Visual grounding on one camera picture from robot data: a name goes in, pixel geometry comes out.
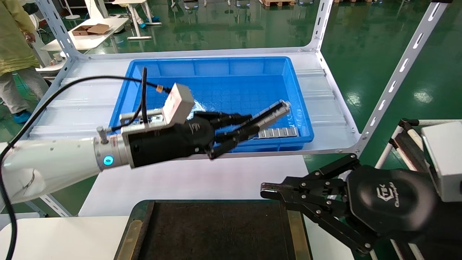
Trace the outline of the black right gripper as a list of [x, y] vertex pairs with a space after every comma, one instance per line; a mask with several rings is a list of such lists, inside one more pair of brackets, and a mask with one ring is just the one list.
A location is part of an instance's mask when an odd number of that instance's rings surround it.
[[[346, 181], [339, 178], [348, 171], [352, 172]], [[343, 196], [346, 186], [350, 209], [345, 202], [323, 197]], [[283, 194], [286, 191], [295, 194]], [[360, 255], [371, 252], [377, 234], [402, 241], [424, 237], [439, 204], [433, 182], [423, 173], [361, 166], [352, 153], [304, 177], [262, 183], [260, 195], [301, 212]]]

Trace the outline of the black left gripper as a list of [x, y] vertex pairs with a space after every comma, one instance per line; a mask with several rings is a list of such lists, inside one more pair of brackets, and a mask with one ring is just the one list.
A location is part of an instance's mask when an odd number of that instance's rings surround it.
[[241, 125], [251, 120], [251, 114], [196, 111], [185, 123], [165, 128], [122, 131], [128, 164], [139, 168], [152, 164], [188, 158], [208, 152], [215, 160], [258, 134], [258, 125], [241, 126], [231, 132], [215, 130], [230, 125]]

